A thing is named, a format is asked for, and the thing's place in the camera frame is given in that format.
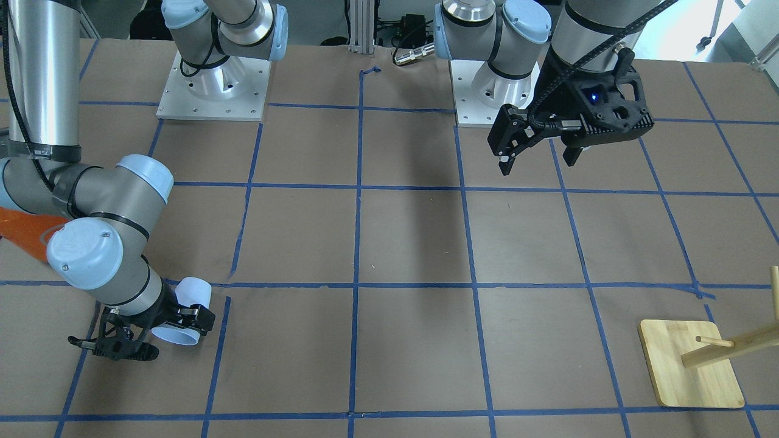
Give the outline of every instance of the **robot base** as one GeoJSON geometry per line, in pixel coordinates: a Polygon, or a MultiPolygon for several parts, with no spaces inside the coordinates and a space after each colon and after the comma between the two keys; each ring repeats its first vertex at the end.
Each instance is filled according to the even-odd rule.
{"type": "MultiPolygon", "coordinates": [[[[461,59],[454,59],[449,63],[458,126],[491,128],[498,115],[500,105],[498,108],[492,108],[482,103],[476,95],[478,91],[473,87],[474,77],[484,63],[484,61],[465,61],[461,59]]],[[[515,104],[515,106],[525,109],[533,101],[533,88],[540,72],[538,64],[534,65],[533,72],[530,74],[532,87],[525,101],[520,105],[515,104]]]]}
{"type": "Polygon", "coordinates": [[[160,106],[157,108],[158,118],[239,122],[263,120],[270,78],[270,61],[241,58],[249,80],[241,85],[243,91],[227,99],[206,100],[189,90],[189,81],[178,70],[181,59],[181,55],[176,53],[160,99],[160,106]]]}

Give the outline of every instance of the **orange object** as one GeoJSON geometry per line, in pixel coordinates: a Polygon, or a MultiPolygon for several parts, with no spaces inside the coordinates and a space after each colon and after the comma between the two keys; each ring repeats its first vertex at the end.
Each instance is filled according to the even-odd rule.
{"type": "Polygon", "coordinates": [[[25,253],[46,262],[46,244],[68,220],[47,214],[27,214],[0,207],[0,237],[7,238],[25,253]]]}

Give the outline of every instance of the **gray floor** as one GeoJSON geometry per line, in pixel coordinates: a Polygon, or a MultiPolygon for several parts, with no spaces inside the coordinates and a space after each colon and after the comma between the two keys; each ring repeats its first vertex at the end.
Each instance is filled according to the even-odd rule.
{"type": "Polygon", "coordinates": [[[146,255],[173,285],[209,281],[219,324],[196,347],[155,340],[154,362],[82,354],[65,338],[94,301],[0,240],[0,435],[779,433],[777,351],[732,361],[746,408],[667,409],[636,330],[773,320],[764,75],[638,61],[657,118],[642,140],[574,168],[544,142],[502,177],[486,130],[455,126],[444,61],[292,46],[263,124],[161,122],[174,53],[82,41],[83,161],[173,171],[146,255]]]}

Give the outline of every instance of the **wooden stand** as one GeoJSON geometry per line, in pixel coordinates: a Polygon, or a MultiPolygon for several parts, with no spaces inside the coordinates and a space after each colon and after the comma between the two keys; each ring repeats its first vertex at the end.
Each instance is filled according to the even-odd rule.
{"type": "MultiPolygon", "coordinates": [[[[779,267],[771,267],[771,289],[779,320],[779,267]]],[[[776,345],[779,322],[725,340],[708,321],[643,320],[639,334],[660,405],[741,408],[744,397],[729,359],[776,345]]]]}

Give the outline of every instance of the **white cup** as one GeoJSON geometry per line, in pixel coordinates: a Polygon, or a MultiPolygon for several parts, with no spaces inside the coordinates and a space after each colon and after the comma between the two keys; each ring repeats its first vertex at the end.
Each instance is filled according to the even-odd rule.
{"type": "MultiPolygon", "coordinates": [[[[211,303],[211,285],[195,277],[187,277],[175,289],[178,304],[189,307],[202,304],[208,307],[211,303]]],[[[200,332],[194,329],[182,329],[167,323],[162,323],[151,329],[154,336],[163,341],[178,345],[195,345],[200,340],[200,332]]]]}

